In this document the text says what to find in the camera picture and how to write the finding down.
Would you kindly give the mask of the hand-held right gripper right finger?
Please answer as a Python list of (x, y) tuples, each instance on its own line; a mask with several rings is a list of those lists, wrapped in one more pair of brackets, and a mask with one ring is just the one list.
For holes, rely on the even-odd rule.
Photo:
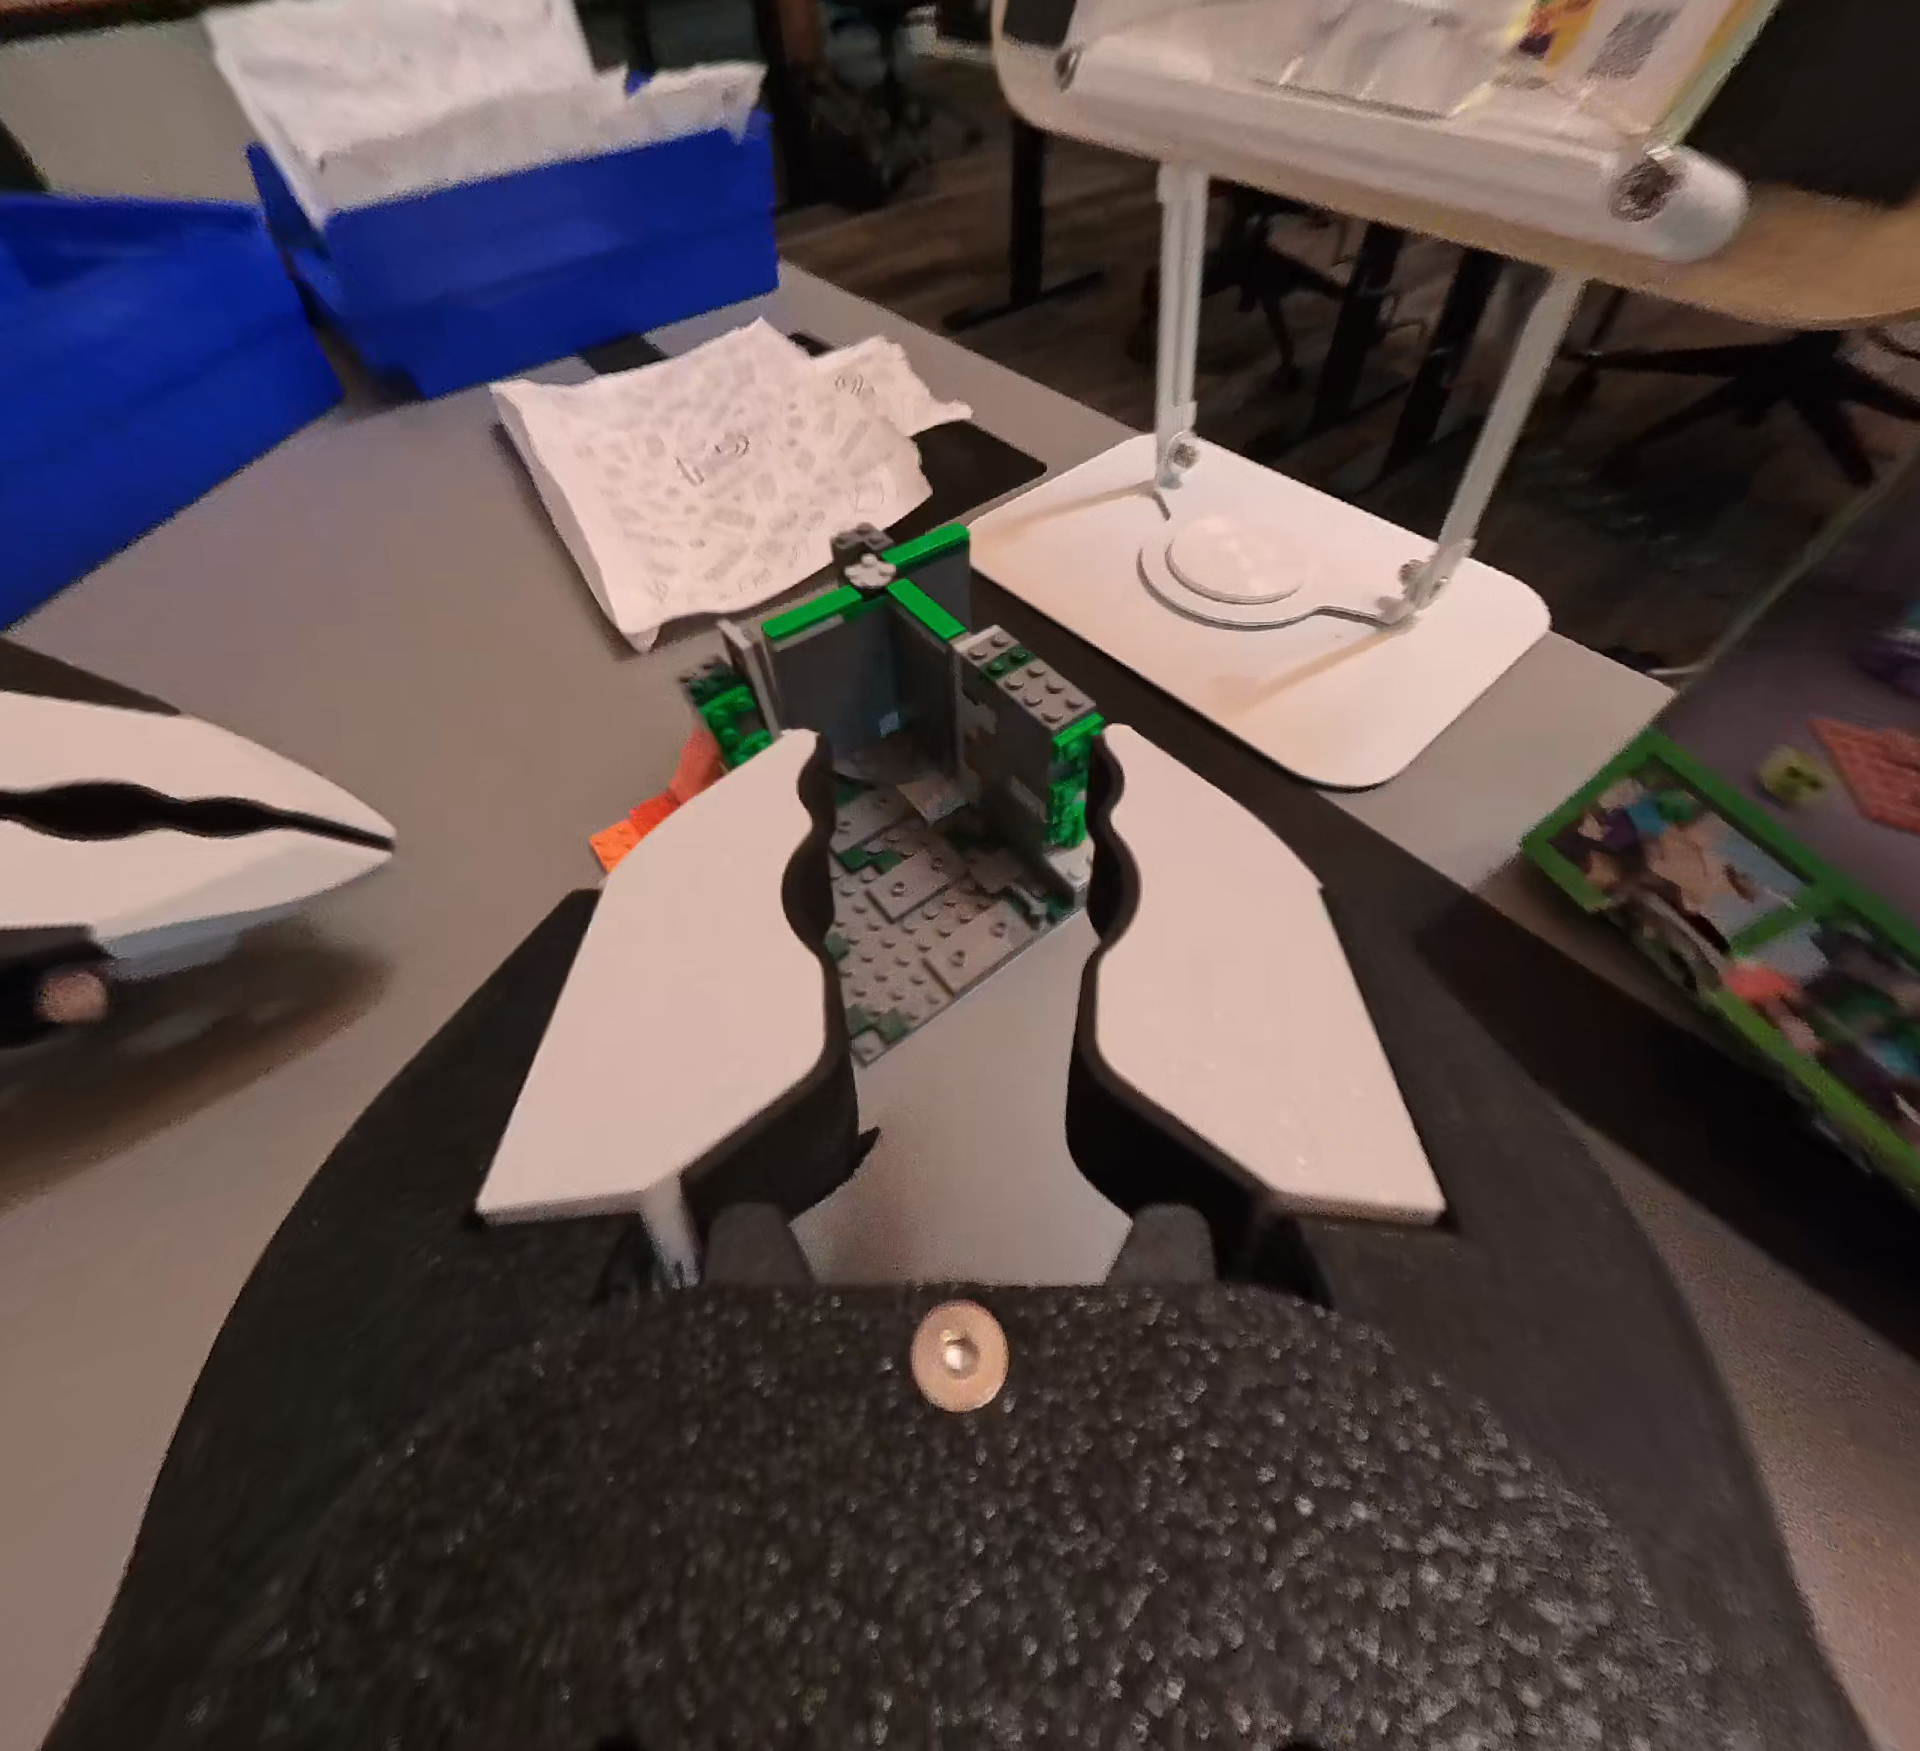
[(1092, 743), (1092, 954), (1070, 1158), (1130, 1219), (1183, 1207), (1250, 1272), (1282, 1229), (1447, 1234), (1449, 1196), (1321, 879), (1142, 730)]

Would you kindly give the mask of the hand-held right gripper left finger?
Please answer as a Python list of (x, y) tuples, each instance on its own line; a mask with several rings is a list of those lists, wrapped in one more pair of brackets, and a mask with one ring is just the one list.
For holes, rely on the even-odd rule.
[(607, 876), (482, 1220), (633, 1216), (693, 1285), (722, 1211), (790, 1219), (852, 1177), (871, 1141), (827, 946), (836, 818), (827, 739), (788, 730)]

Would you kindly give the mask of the white book stand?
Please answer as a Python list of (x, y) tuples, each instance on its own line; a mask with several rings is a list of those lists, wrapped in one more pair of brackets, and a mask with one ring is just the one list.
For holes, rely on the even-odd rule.
[[(1310, 783), (1372, 788), (1550, 633), (1550, 607), (1473, 555), (1584, 291), (1610, 282), (1752, 325), (1851, 331), (1917, 316), (1917, 180), (1846, 199), (1835, 169), (1763, 180), (1694, 127), (1777, 0), (1673, 129), (1555, 129), (1502, 106), (1415, 120), (1302, 94), (1135, 77), (1063, 41), (1075, 0), (993, 0), (993, 57), (1021, 120), (1149, 159), (1161, 210), (1148, 432), (1012, 497), (980, 526), (983, 572), (1139, 679)], [(1917, 0), (1859, 0), (1806, 28), (1821, 82), (1780, 99), (1814, 155), (1906, 135)], [(1236, 181), (1466, 254), (1534, 286), (1442, 522), (1422, 536), (1202, 439), (1196, 346), (1211, 183)]]

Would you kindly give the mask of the blue plastic bin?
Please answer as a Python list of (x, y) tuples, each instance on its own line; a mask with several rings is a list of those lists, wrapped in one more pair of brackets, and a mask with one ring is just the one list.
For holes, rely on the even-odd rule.
[(258, 210), (2, 197), (2, 623), (346, 395)]
[(246, 148), (302, 295), (373, 372), (424, 398), (771, 295), (774, 141), (726, 129), (474, 180), (312, 221)]

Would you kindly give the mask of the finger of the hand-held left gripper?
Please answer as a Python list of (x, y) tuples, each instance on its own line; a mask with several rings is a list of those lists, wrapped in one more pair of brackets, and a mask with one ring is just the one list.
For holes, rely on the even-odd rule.
[(2, 646), (2, 791), (12, 812), (76, 796), (130, 823), (243, 806), (261, 826), (395, 843), (389, 818), (301, 763), (26, 646)]
[(155, 828), (82, 843), (2, 825), (2, 923), (71, 929), (109, 954), (237, 934), (290, 916), (384, 868), (393, 837)]

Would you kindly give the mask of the torn printed paper bag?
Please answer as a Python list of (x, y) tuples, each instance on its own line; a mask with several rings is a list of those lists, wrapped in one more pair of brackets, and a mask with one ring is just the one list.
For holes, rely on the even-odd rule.
[(932, 496), (917, 438), (973, 419), (888, 339), (806, 351), (766, 321), (576, 384), (511, 376), (497, 419), (612, 630), (639, 653), (688, 617), (797, 586), (855, 525)]

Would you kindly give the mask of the black office chair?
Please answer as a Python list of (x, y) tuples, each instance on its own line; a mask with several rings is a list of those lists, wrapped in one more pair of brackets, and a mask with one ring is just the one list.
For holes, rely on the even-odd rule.
[(1584, 407), (1605, 372), (1698, 376), (1709, 390), (1691, 405), (1659, 419), (1622, 444), (1611, 467), (1634, 464), (1645, 450), (1719, 418), (1754, 426), (1772, 409), (1789, 409), (1856, 488), (1875, 480), (1873, 459), (1849, 418), (1853, 409), (1918, 421), (1915, 394), (1884, 380), (1851, 361), (1849, 335), (1840, 328), (1801, 331), (1763, 344), (1678, 348), (1569, 351), (1573, 376), (1566, 392), (1569, 412)]
[(888, 205), (947, 151), (971, 153), (985, 131), (906, 77), (907, 22), (922, 0), (824, 0), (834, 28), (870, 33), (877, 72), (860, 85), (824, 67), (809, 85), (809, 147), (824, 202), (864, 214)]

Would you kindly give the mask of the green lego box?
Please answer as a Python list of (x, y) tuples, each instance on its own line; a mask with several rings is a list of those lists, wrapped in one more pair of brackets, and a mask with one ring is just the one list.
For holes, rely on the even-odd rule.
[(1523, 857), (1917, 1202), (1917, 452)]

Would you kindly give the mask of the grey green lego building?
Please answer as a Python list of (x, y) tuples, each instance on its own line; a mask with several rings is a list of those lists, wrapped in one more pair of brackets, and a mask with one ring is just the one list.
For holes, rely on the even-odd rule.
[(1092, 697), (973, 611), (960, 525), (834, 538), (836, 585), (681, 675), (693, 730), (667, 788), (602, 830), (607, 876), (788, 730), (827, 739), (834, 927), (852, 1054), (876, 1062), (1077, 912), (1092, 878)]

